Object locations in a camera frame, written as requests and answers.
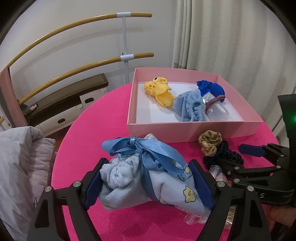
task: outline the wooden bar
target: wooden bar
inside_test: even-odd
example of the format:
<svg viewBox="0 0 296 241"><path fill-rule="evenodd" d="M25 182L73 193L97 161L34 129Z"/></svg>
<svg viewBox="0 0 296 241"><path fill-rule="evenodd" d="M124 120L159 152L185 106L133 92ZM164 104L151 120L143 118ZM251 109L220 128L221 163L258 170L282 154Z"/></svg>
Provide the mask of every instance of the wooden bar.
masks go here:
<svg viewBox="0 0 296 241"><path fill-rule="evenodd" d="M144 18L150 18L152 17L151 13L140 13L140 12L132 12L131 13L131 17L144 17ZM78 22L75 23L71 23L68 24L66 26L63 26L59 29L56 29L54 31L52 31L51 33L44 35L43 37L39 38L38 40L36 40L35 42L33 42L32 44L30 44L28 47L26 47L22 52L20 52L17 56L15 56L7 65L7 67L9 68L15 61L17 61L20 57L22 57L25 53L27 53L29 50L31 50L32 48L34 48L36 45L42 43L43 41L49 39L52 36L55 36L63 31L66 31L68 29L86 24L86 23L91 23L91 22L96 22L96 21L100 21L100 20L105 20L105 19L112 19L112 18L117 18L117 14L113 13L113 14L108 14L108 15L101 15L101 16L96 16L96 17L92 17L92 18L87 18L84 20L80 20Z"/></svg>
<svg viewBox="0 0 296 241"><path fill-rule="evenodd" d="M148 58L148 57L153 57L154 56L154 53L137 53L137 54L134 54L134 59L137 59L137 58ZM81 73L83 71L86 71L86 70L89 70L89 69L93 69L93 68L96 68L96 67L100 67L100 66L103 66L103 65L107 65L107 64L112 64L112 63L116 63L116 62L121 62L121 58L120 56L118 57L114 57L114 58L111 58L111 59L106 59L106 60L102 60L102 61L99 61L99 62L94 62L94 63L91 63L91 64L87 64L87 65L84 65L82 67L79 67L79 68L76 68L76 69L73 69L67 73L64 73L46 83L44 83L43 85L39 86L38 88L32 90L29 94L27 94L26 96L24 96L22 99L19 100L19 105L25 103L28 99L32 98L34 95L37 95L38 93L40 93L41 91L45 90L46 88L54 85L55 83L58 83L68 77L71 77L73 75L76 75L78 73Z"/></svg>

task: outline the drawer handle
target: drawer handle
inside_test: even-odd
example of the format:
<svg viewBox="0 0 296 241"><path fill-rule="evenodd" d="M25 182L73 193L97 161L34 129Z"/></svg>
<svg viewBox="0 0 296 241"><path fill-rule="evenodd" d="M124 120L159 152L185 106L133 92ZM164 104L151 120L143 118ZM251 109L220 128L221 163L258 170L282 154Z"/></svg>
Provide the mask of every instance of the drawer handle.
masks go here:
<svg viewBox="0 0 296 241"><path fill-rule="evenodd" d="M87 103L89 103L89 102L93 102L93 101L94 101L93 98L88 98L88 99L86 99L84 102L87 104Z"/></svg>
<svg viewBox="0 0 296 241"><path fill-rule="evenodd" d="M65 118L62 118L62 119L59 119L57 122L60 124L60 123L63 123L65 120Z"/></svg>

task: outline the crochet fish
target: crochet fish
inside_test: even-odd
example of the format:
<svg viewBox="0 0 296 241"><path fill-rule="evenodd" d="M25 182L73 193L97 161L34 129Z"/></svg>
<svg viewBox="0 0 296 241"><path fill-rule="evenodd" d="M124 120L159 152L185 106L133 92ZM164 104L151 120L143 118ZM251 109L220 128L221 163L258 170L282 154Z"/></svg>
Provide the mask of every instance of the crochet fish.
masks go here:
<svg viewBox="0 0 296 241"><path fill-rule="evenodd" d="M146 82L144 84L144 90L151 96L155 97L161 106L173 106L175 97L169 92L172 88L168 86L166 78L156 77L154 80Z"/></svg>

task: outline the white curtain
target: white curtain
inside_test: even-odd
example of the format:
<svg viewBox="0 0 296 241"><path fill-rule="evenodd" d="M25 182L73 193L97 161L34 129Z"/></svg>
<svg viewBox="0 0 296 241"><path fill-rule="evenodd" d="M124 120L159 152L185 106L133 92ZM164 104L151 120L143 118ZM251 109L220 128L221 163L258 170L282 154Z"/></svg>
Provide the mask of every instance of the white curtain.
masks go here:
<svg viewBox="0 0 296 241"><path fill-rule="evenodd" d="M274 129L277 96L295 87L296 45L259 0L178 0L173 67L220 75Z"/></svg>

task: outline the round table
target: round table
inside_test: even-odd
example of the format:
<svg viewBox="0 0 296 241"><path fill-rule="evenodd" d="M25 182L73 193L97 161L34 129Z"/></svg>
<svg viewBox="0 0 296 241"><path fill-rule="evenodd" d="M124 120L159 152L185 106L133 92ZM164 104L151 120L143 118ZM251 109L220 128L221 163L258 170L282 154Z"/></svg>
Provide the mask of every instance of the round table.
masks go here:
<svg viewBox="0 0 296 241"><path fill-rule="evenodd" d="M127 137L127 116L131 93L131 84L122 86L88 107L72 124L57 153L52 186L54 189L70 186L81 180L92 170L101 157L111 157L101 149L105 140ZM238 152L242 143L266 145L277 143L265 122L255 135L226 139L229 149ZM203 153L197 142L171 143L186 160L197 159L202 164ZM272 166L264 158L243 156L246 168ZM68 232L72 241L78 240L70 213L63 208ZM105 240L196 240L203 228L202 224L187 225L183 219L185 213L174 208L147 202L135 207L105 211L100 201L88 210L88 214L101 239ZM226 240L229 231L224 230L220 240Z"/></svg>

